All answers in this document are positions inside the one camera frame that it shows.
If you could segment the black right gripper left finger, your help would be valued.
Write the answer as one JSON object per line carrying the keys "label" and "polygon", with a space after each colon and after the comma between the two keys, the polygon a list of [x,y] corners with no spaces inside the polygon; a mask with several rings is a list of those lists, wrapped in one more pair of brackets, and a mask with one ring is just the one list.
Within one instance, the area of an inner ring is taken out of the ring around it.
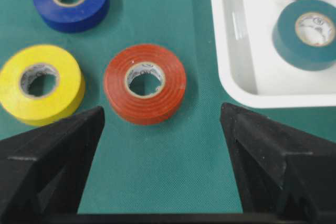
{"label": "black right gripper left finger", "polygon": [[104,123],[96,106],[1,140],[1,223],[76,214]]}

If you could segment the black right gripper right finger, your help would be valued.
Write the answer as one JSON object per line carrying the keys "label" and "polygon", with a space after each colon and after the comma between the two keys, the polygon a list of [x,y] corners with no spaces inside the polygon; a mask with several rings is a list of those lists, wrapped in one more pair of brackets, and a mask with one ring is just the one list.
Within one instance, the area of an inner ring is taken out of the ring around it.
{"label": "black right gripper right finger", "polygon": [[244,212],[335,223],[335,144],[223,103],[220,122]]}

